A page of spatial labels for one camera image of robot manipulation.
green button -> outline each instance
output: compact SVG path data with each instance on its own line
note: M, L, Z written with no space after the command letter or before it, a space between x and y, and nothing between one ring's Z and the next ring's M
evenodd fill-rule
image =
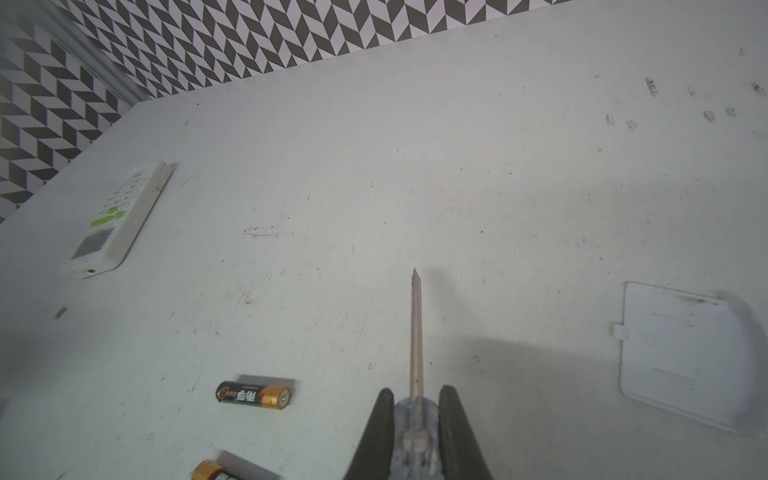
M106 217L102 217L98 220L94 220L91 222L92 227L96 227L97 225L101 225L102 223L107 223L109 220L112 220L114 217L111 215L107 215Z

white remote control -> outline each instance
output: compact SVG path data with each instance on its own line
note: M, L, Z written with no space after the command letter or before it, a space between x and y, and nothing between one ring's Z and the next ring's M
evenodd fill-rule
M172 170L163 161L132 170L94 215L91 227L61 272L87 278L120 265Z

stain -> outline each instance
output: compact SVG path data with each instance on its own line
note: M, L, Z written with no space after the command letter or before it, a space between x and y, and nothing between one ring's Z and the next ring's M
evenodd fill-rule
M274 225L271 227L248 227L247 229L243 230L243 233L246 235L251 235L252 237L279 237L280 236L280 228L275 227Z
M200 381L201 376L203 376L202 373L197 377L197 380L194 381L194 385L192 385L192 390L190 390L190 392L194 392L194 388L197 386L197 383Z
M56 312L55 315L53 315L54 320L58 320L61 318L62 315L64 315L67 312L67 307L63 306L62 308L58 309L58 312Z
M683 300L685 303L688 303L690 305L698 305L699 303L705 303L706 300L703 298L696 298L695 296L690 295L675 295L680 300Z
M646 78L645 84L648 86L648 91L650 92L651 97L657 97L659 95L659 91L656 88L656 83L654 82L653 78L651 77Z
M285 461L284 461L282 464L280 464L280 471L281 471L281 472L282 472L283 470L285 470L285 468L288 466L288 462L290 462L290 458L291 458L292 456L293 456L293 452L291 452L291 453L290 453L290 455L288 455L288 456L286 457Z

wall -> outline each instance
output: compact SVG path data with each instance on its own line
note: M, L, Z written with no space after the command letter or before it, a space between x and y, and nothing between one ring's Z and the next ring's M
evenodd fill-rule
M163 97L568 0L52 0Z
M29 18L0 16L0 223L127 111Z

aa battery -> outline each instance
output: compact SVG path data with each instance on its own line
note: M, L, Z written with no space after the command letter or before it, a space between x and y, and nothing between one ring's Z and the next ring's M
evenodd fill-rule
M191 480L243 480L224 470L224 467L211 460L203 460L192 471Z
M277 385L222 382L216 389L216 400L282 410L290 402L290 389Z

